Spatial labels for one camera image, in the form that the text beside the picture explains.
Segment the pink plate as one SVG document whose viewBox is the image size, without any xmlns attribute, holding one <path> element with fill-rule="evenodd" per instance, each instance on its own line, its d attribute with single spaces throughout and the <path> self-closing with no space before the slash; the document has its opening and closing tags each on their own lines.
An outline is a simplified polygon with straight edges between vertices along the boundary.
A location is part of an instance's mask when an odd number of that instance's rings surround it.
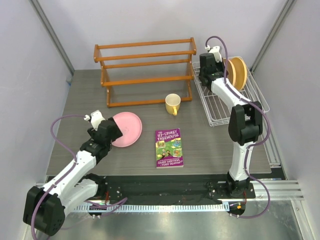
<svg viewBox="0 0 320 240">
<path fill-rule="evenodd" d="M 125 148 L 134 144 L 142 134 L 142 121 L 132 112 L 120 112 L 113 116 L 119 127 L 122 137 L 115 140 L 112 145 Z"/>
</svg>

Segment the white wire dish rack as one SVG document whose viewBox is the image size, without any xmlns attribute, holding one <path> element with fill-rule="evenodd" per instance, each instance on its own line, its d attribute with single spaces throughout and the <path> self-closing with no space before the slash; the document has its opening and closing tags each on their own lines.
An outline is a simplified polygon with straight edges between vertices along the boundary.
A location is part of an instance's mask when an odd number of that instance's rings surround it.
<svg viewBox="0 0 320 240">
<path fill-rule="evenodd" d="M 228 124 L 231 111 L 228 109 L 227 105 L 224 104 L 224 102 L 216 94 L 212 93 L 205 86 L 201 85 L 199 80 L 199 61 L 194 61 L 192 63 L 192 70 L 194 83 L 201 99 L 209 125 L 211 127 L 215 127 Z M 265 113 L 270 111 L 269 104 L 267 103 L 250 71 L 247 71 L 246 84 L 240 93 L 246 98 L 249 98 L 251 101 L 259 101 L 262 105 L 262 110 Z"/>
</svg>

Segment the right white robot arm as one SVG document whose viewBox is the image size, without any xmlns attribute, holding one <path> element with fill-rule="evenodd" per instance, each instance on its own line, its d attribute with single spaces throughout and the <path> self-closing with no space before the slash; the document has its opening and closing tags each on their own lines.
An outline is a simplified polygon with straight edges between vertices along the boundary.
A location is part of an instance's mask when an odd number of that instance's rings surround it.
<svg viewBox="0 0 320 240">
<path fill-rule="evenodd" d="M 262 105 L 241 94 L 248 70 L 240 57 L 222 59 L 219 53 L 199 56 L 201 85 L 207 87 L 230 110 L 228 134 L 233 141 L 231 167 L 227 173 L 226 193 L 233 198 L 244 196 L 250 187 L 249 166 L 253 145 L 263 133 Z"/>
</svg>

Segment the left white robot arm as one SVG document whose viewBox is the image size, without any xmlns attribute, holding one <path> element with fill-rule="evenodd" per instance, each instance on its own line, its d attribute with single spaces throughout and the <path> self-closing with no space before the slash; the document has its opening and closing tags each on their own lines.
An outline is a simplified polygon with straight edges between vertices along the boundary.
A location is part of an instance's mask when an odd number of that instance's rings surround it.
<svg viewBox="0 0 320 240">
<path fill-rule="evenodd" d="M 106 180 L 89 171 L 107 156 L 112 142 L 123 134 L 112 117 L 98 122 L 92 117 L 89 120 L 90 138 L 72 155 L 71 162 L 50 182 L 33 186 L 27 192 L 23 222 L 30 226 L 33 239 L 37 238 L 36 231 L 50 237 L 55 235 L 75 207 L 90 198 L 100 200 L 106 195 Z"/>
</svg>

